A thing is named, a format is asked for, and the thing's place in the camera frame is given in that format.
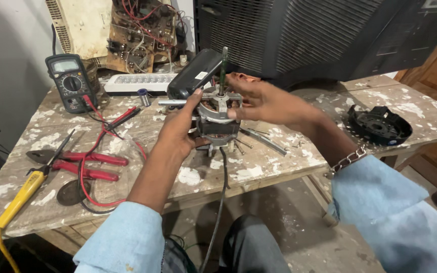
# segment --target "person's right hand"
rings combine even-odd
[[[325,118],[319,109],[272,84],[238,81],[228,75],[227,82],[243,97],[242,109],[228,110],[231,119],[286,125],[291,130],[311,137],[317,123]]]

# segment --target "yellow cable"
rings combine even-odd
[[[3,244],[3,229],[2,228],[0,228],[0,249],[1,249],[1,252],[3,252],[6,259],[8,259],[8,262],[11,265],[11,267],[13,268],[13,270],[15,271],[15,273],[21,273],[15,260],[13,259],[13,257],[11,257],[11,254],[9,254],[9,251],[6,249],[6,247]]]

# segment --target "solder wire spool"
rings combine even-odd
[[[148,107],[151,105],[151,102],[149,102],[148,100],[148,90],[147,89],[140,89],[137,90],[137,95],[139,96],[139,98],[141,99],[141,103]]]

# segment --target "jeans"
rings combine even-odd
[[[195,273],[186,252],[167,239],[163,273]],[[290,273],[281,250],[264,222],[254,215],[243,215],[234,221],[225,236],[219,273]]]

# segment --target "red wires on circuit board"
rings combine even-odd
[[[145,15],[144,17],[142,17],[142,18],[137,18],[136,16],[134,16],[134,8],[137,6],[137,5],[136,5],[137,2],[136,2],[133,6],[131,6],[131,4],[130,4],[130,0],[128,0],[128,4],[127,4],[127,5],[130,6],[130,9],[131,9],[130,11],[129,11],[129,10],[127,9],[127,7],[126,7],[125,0],[121,0],[121,2],[122,2],[122,6],[123,6],[125,12],[127,13],[127,15],[129,15],[129,17],[130,17],[131,19],[135,20],[134,23],[135,23],[138,27],[142,28],[142,30],[143,30],[144,32],[146,32],[149,36],[151,36],[153,39],[155,39],[156,41],[158,41],[158,42],[160,42],[160,43],[162,43],[162,44],[164,44],[164,45],[166,45],[166,46],[174,47],[173,45],[170,45],[170,44],[168,44],[167,42],[165,42],[165,41],[163,41],[163,40],[161,40],[161,39],[155,37],[155,36],[154,36],[150,31],[148,31],[145,27],[143,27],[143,26],[141,25],[140,21],[149,18],[149,16],[151,16],[151,14],[153,14],[153,13],[154,13],[154,12],[155,12],[159,7],[161,7],[161,6],[167,6],[167,7],[170,7],[171,9],[173,9],[173,10],[176,12],[176,14],[178,15],[178,19],[180,20],[180,22],[181,22],[181,24],[182,24],[183,31],[185,31],[185,24],[183,23],[182,17],[181,17],[181,15],[180,15],[180,13],[179,13],[179,12],[178,12],[178,11],[177,11],[173,6],[172,6],[172,5],[161,4],[161,5],[157,6],[157,7],[155,7],[154,9],[152,9],[152,10],[151,10],[147,15]]]

